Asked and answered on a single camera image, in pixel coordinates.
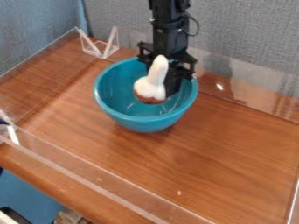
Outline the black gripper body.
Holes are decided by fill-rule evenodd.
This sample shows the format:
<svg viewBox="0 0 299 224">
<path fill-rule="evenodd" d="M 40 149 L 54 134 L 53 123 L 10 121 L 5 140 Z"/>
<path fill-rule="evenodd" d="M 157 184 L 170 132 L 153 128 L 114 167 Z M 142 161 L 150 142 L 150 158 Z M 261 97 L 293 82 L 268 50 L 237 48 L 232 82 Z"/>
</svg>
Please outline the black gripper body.
<svg viewBox="0 0 299 224">
<path fill-rule="evenodd" d="M 188 13 L 189 0 L 148 0 L 152 17 L 153 42 L 137 43 L 137 59 L 146 67 L 153 64 L 154 57 L 162 55 L 169 60 L 168 73 L 170 76 L 190 80 L 197 60 L 186 53 L 189 21 L 197 20 Z"/>
</svg>

